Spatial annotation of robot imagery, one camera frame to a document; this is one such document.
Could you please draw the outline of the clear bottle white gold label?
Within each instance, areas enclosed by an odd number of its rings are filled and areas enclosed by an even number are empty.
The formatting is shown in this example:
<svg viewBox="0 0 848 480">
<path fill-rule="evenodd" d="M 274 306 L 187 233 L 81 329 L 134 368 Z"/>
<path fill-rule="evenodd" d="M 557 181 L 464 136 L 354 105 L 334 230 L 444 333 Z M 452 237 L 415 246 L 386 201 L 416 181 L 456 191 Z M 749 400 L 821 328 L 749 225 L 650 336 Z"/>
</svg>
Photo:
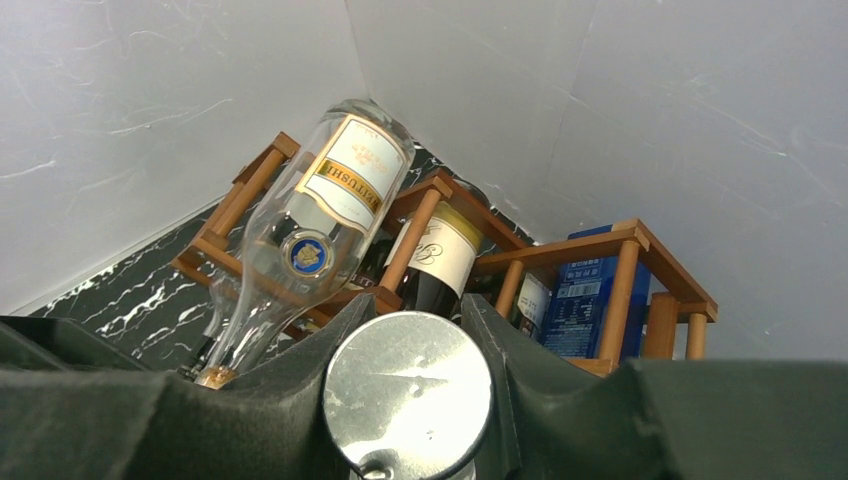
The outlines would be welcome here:
<svg viewBox="0 0 848 480">
<path fill-rule="evenodd" d="M 241 290 L 196 384 L 255 367 L 283 329 L 343 290 L 414 159 L 407 129 L 371 100 L 330 107 L 249 218 Z"/>
</svg>

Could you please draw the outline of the clear bottle silver cap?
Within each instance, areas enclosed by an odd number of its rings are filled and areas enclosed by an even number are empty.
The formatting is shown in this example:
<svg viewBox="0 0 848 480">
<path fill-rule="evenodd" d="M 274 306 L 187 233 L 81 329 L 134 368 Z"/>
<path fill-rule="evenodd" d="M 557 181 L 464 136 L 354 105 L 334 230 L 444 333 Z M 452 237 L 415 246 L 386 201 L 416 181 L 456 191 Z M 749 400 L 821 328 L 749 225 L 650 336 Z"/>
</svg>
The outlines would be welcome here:
<svg viewBox="0 0 848 480">
<path fill-rule="evenodd" d="M 353 479 L 475 479 L 493 405 L 481 349 L 422 311 L 367 321 L 335 350 L 322 411 Z"/>
</svg>

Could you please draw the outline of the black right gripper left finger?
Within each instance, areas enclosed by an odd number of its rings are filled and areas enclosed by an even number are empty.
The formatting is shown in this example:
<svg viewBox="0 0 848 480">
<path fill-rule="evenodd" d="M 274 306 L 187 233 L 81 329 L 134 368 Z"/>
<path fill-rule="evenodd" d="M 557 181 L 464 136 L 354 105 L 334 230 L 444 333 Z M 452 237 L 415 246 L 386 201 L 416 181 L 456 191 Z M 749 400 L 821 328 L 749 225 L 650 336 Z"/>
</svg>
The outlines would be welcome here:
<svg viewBox="0 0 848 480">
<path fill-rule="evenodd" d="M 208 389 L 171 372 L 3 370 L 5 479 L 345 479 L 321 398 L 373 294 L 279 356 Z"/>
</svg>

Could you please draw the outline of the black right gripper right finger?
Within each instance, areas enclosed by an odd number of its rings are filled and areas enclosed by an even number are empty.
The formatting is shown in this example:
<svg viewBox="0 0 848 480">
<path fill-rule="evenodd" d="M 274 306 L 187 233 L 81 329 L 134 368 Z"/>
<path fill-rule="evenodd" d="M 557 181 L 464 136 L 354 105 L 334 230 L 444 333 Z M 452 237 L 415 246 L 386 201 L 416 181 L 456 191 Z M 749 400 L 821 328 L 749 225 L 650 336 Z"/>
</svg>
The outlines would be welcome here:
<svg viewBox="0 0 848 480">
<path fill-rule="evenodd" d="M 481 479 L 843 479 L 847 366 L 629 360 L 588 373 L 467 294 L 493 378 Z"/>
</svg>

